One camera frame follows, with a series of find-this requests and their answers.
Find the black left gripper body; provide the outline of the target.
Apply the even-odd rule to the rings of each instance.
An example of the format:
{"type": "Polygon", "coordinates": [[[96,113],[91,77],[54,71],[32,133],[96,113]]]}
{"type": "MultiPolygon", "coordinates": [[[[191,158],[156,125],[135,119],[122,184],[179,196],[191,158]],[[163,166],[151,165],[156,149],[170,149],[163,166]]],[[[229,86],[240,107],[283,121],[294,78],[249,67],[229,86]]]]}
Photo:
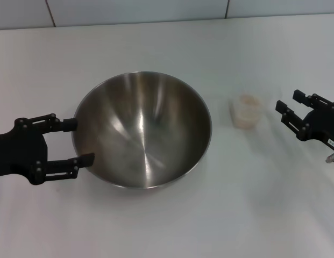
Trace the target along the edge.
{"type": "Polygon", "coordinates": [[[0,134],[0,177],[20,175],[32,185],[48,182],[43,134],[49,129],[49,118],[17,118],[9,132],[0,134]]]}

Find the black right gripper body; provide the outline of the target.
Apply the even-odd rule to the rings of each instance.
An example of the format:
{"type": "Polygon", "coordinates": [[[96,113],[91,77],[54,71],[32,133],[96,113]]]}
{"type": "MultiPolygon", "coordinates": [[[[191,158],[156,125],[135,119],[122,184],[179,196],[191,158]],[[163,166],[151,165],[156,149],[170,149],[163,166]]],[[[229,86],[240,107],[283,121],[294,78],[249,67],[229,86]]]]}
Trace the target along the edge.
{"type": "Polygon", "coordinates": [[[334,151],[334,104],[310,111],[302,120],[297,138],[318,140],[334,151]]]}

